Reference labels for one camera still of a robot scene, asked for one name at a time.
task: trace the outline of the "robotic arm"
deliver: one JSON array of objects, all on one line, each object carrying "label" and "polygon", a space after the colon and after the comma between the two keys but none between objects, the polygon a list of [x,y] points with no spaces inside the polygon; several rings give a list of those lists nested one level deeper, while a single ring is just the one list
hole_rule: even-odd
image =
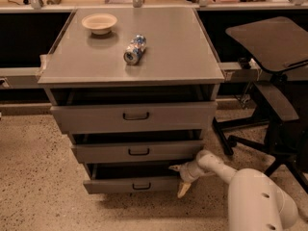
[{"label": "robotic arm", "polygon": [[183,180],[178,197],[183,197],[191,183],[209,171],[229,185],[230,231],[282,231],[297,220],[293,199],[258,170],[235,170],[208,150],[201,150],[195,160],[170,169],[179,171]]}]

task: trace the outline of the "can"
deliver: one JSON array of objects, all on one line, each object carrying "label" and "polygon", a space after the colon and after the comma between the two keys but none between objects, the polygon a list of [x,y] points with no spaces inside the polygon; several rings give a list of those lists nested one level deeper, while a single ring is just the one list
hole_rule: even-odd
[{"label": "can", "polygon": [[146,47],[146,38],[143,35],[137,35],[133,38],[125,50],[124,60],[129,65],[135,65],[141,59]]}]

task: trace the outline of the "floor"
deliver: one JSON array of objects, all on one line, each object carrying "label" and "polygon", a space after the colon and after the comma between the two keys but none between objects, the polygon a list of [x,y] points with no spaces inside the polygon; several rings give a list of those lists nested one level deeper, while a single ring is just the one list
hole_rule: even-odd
[{"label": "floor", "polygon": [[[219,109],[219,120],[251,110]],[[0,230],[228,230],[227,186],[216,176],[200,179],[187,195],[140,192],[88,195],[87,178],[49,114],[2,114],[0,120]],[[265,127],[237,131],[261,140]],[[213,131],[205,147],[235,168],[264,170],[272,158],[238,145],[223,155]],[[308,195],[281,167],[271,177],[296,202],[299,219],[290,230],[308,228]]]}]

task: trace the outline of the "cabinet top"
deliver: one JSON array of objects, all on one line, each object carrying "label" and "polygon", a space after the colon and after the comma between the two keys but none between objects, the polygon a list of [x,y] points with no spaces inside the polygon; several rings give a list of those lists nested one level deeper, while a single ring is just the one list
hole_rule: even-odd
[{"label": "cabinet top", "polygon": [[[107,36],[92,35],[82,19],[110,13],[117,24]],[[123,55],[136,35],[146,37],[137,65]],[[192,8],[79,9],[38,83],[44,86],[185,85],[223,82],[218,63]]]}]

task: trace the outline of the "black handle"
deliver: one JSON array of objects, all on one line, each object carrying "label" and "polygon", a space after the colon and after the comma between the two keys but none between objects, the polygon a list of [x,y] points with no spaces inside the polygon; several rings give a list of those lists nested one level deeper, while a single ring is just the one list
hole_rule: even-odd
[{"label": "black handle", "polygon": [[146,152],[144,152],[144,153],[132,153],[132,150],[129,148],[128,149],[128,154],[130,156],[146,156],[146,155],[150,154],[150,148],[147,148]]},{"label": "black handle", "polygon": [[143,119],[148,119],[149,117],[150,117],[150,113],[149,112],[147,112],[143,116],[133,117],[133,118],[130,118],[130,117],[128,117],[128,115],[126,113],[123,113],[123,119],[125,119],[125,120],[143,120]]},{"label": "black handle", "polygon": [[135,183],[133,183],[133,185],[132,185],[132,187],[133,187],[133,190],[149,190],[150,188],[151,188],[151,183],[149,182],[148,183],[148,186],[146,186],[146,187],[136,187],[135,186]]}]

